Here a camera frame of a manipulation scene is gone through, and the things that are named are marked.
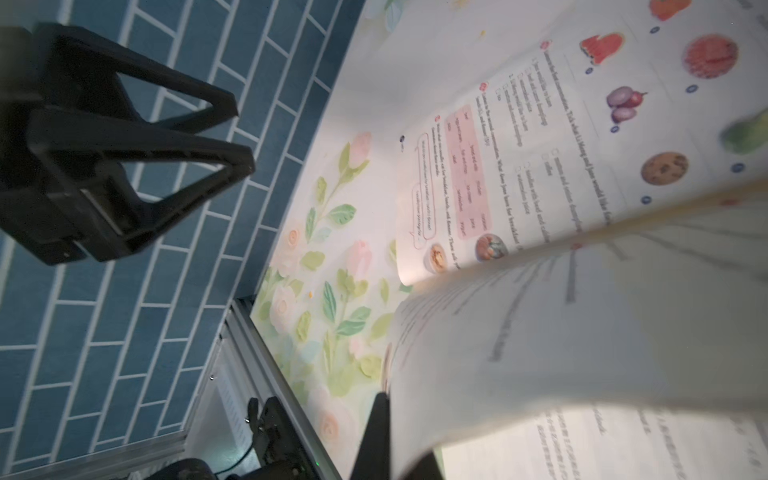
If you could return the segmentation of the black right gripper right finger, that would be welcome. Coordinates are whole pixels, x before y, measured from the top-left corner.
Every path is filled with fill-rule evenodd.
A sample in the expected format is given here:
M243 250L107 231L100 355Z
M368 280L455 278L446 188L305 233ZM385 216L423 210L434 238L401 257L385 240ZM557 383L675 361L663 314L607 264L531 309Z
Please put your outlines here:
M437 458L433 452L429 452L416 465L411 468L403 480L443 480Z

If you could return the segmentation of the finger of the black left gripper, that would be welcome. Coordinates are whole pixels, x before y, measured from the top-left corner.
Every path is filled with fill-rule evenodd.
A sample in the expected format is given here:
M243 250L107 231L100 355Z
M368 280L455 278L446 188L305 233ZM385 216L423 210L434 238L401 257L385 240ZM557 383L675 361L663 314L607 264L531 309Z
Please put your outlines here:
M193 134L85 112L39 108L26 130L51 184L54 233L99 261L136 254L254 170L250 150ZM156 202L141 199L127 163L204 163L217 171Z
M119 120L143 123L120 77L203 100L207 107L155 123L168 130L197 134L238 115L234 95L181 73L85 28L56 23L35 27L43 78L57 89L47 98L56 105Z

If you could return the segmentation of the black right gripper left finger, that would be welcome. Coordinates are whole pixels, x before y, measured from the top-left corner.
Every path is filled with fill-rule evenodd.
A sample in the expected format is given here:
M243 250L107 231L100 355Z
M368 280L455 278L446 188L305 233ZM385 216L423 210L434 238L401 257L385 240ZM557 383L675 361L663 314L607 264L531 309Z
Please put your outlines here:
M373 402L351 480L390 479L390 435L390 401L386 393L380 392Z

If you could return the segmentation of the English textbook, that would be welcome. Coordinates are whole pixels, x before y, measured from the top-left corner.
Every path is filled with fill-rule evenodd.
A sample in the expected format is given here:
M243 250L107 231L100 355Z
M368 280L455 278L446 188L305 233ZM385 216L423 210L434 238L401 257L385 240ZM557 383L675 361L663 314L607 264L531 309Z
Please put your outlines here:
M423 1L391 473L767 475L767 5Z

